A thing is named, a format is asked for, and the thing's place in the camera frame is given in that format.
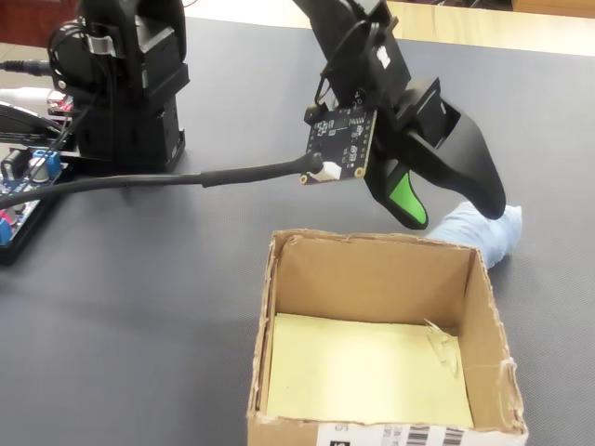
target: cable connector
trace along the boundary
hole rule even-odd
[[[310,176],[317,181],[337,181],[341,179],[341,166],[331,161],[323,163],[323,170],[317,173],[310,172]]]
[[[0,70],[5,72],[21,72],[31,76],[51,76],[52,70],[46,60],[7,60],[0,62]]]

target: barcode label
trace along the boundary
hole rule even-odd
[[[458,429],[452,429],[448,427],[446,434],[444,434],[443,446],[460,446],[463,440],[463,431]]]
[[[409,435],[407,436],[407,446],[426,446],[428,443],[428,434],[430,427],[409,427]]]
[[[446,426],[322,423],[316,446],[526,446],[527,436]]]

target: light blue sock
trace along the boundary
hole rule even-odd
[[[461,203],[430,234],[429,239],[479,248],[487,268],[504,258],[521,238],[521,207],[506,206],[498,220],[485,218],[473,204]]]

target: blue circuit board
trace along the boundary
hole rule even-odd
[[[68,170],[68,165],[60,162],[60,157],[56,153],[50,164],[47,160],[46,151],[35,151],[35,156],[44,159],[44,168],[46,177],[33,177],[32,172],[28,171],[21,178],[5,177],[0,173],[0,196],[19,194],[28,190],[38,190],[46,188],[54,184],[60,183],[63,180],[64,172]],[[0,210],[0,257],[6,256],[10,251],[10,257],[14,255],[12,251],[16,245],[22,245],[26,236],[25,232],[33,225],[32,220],[37,220],[40,214],[46,211],[47,200],[35,200],[28,203],[23,203],[13,206],[9,209]]]

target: yellow paper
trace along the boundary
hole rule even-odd
[[[473,427],[458,339],[436,330],[278,314],[267,414]]]

